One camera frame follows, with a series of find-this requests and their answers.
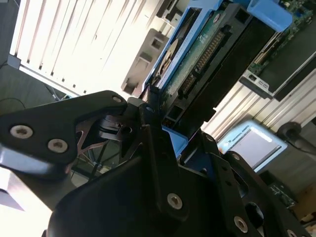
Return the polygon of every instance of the bolt head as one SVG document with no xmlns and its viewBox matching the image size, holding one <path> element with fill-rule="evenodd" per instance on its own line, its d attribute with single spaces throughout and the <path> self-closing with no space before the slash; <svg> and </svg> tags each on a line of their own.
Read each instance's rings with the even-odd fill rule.
<svg viewBox="0 0 316 237">
<path fill-rule="evenodd" d="M 206 135 L 206 138 L 210 141 L 210 142 L 213 142 L 214 141 L 214 139 L 210 136 L 210 135 Z"/>
<path fill-rule="evenodd" d="M 16 125 L 10 129 L 10 133 L 13 137 L 27 139 L 33 135 L 33 130 L 25 125 Z"/>
<path fill-rule="evenodd" d="M 149 106 L 147 106 L 146 109 L 147 109 L 148 111 L 152 112 L 152 113 L 155 112 L 155 111 L 154 111 L 151 107 L 149 107 Z"/>
<path fill-rule="evenodd" d="M 214 20 L 213 20 L 213 23 L 216 23 L 219 18 L 221 17 L 221 14 L 217 14 L 215 17 L 214 17 Z"/>
<path fill-rule="evenodd" d="M 52 139 L 47 146 L 55 153 L 64 153 L 68 149 L 68 144 L 62 139 Z"/>
<path fill-rule="evenodd" d="M 248 226 L 246 224 L 246 222 L 239 216 L 235 216 L 234 217 L 234 223 L 236 225 L 236 227 L 243 233 L 247 233 L 248 232 Z"/>
<path fill-rule="evenodd" d="M 168 201 L 168 204 L 176 210 L 180 210 L 183 206 L 181 198 L 174 193 L 168 194 L 167 201 Z"/>
<path fill-rule="evenodd" d="M 122 100 L 116 96 L 113 96 L 112 98 L 115 102 L 118 102 L 118 103 L 122 102 Z"/>
<path fill-rule="evenodd" d="M 297 237 L 296 234 L 292 230 L 287 230 L 287 234 L 289 237 Z"/>
<path fill-rule="evenodd" d="M 236 154 L 233 154 L 233 157 L 234 157 L 236 160 L 240 160 L 239 156 L 236 155 Z"/>
</svg>

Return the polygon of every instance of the gray plastic part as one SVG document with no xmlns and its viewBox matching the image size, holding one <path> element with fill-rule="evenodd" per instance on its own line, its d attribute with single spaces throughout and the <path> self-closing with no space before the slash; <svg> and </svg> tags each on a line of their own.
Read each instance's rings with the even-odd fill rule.
<svg viewBox="0 0 316 237">
<path fill-rule="evenodd" d="M 139 96 L 142 84 L 168 41 L 168 37 L 150 29 L 121 86 L 126 93 Z"/>
<path fill-rule="evenodd" d="M 11 67 L 19 69 L 21 65 L 21 59 L 9 54 L 7 63 Z"/>
</svg>

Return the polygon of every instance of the green circuit board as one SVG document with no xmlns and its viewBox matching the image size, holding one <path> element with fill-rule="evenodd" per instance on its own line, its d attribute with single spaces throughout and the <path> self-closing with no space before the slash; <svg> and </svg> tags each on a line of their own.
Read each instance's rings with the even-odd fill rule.
<svg viewBox="0 0 316 237">
<path fill-rule="evenodd" d="M 220 18 L 214 23 L 214 19 L 218 14 L 220 14 Z M 183 82 L 189 84 L 190 82 L 193 82 L 190 72 L 199 63 L 199 60 L 203 58 L 203 54 L 208 51 L 208 46 L 212 40 L 216 38 L 215 34 L 218 31 L 218 25 L 222 22 L 224 16 L 225 12 L 219 10 L 216 11 L 215 14 L 206 22 L 197 40 L 193 43 L 180 66 L 174 73 L 172 80 L 170 80 L 170 82 L 167 84 L 166 89 L 162 94 L 163 101 L 166 101 L 171 95 L 173 95 Z"/>
<path fill-rule="evenodd" d="M 281 1 L 280 4 L 292 14 L 292 24 L 281 33 L 275 33 L 263 50 L 249 66 L 249 70 L 259 76 L 264 68 L 283 50 L 284 46 L 312 20 L 313 11 L 306 9 L 306 0 Z"/>
</svg>

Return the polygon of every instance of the motherboard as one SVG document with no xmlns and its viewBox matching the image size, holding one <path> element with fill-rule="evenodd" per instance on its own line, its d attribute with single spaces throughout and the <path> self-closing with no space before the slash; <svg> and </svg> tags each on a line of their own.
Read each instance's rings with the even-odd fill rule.
<svg viewBox="0 0 316 237">
<path fill-rule="evenodd" d="M 261 50 L 252 64 L 249 71 L 259 76 L 264 68 L 282 51 L 289 41 L 311 23 L 313 11 L 304 7 L 307 0 L 280 1 L 280 5 L 292 14 L 292 24 L 283 32 L 275 32 L 266 46 Z"/>
</svg>

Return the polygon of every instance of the mounting hole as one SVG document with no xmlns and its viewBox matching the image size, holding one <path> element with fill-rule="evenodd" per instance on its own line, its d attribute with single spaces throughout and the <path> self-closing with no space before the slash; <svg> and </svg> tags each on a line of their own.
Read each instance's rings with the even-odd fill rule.
<svg viewBox="0 0 316 237">
<path fill-rule="evenodd" d="M 132 129 L 130 127 L 123 127 L 122 131 L 121 131 L 121 134 L 122 135 L 126 135 L 126 134 L 129 134 L 131 132 L 132 132 Z"/>
<path fill-rule="evenodd" d="M 264 216 L 256 203 L 254 202 L 247 203 L 245 206 L 245 210 L 254 228 L 258 229 L 259 227 L 263 226 Z"/>
</svg>

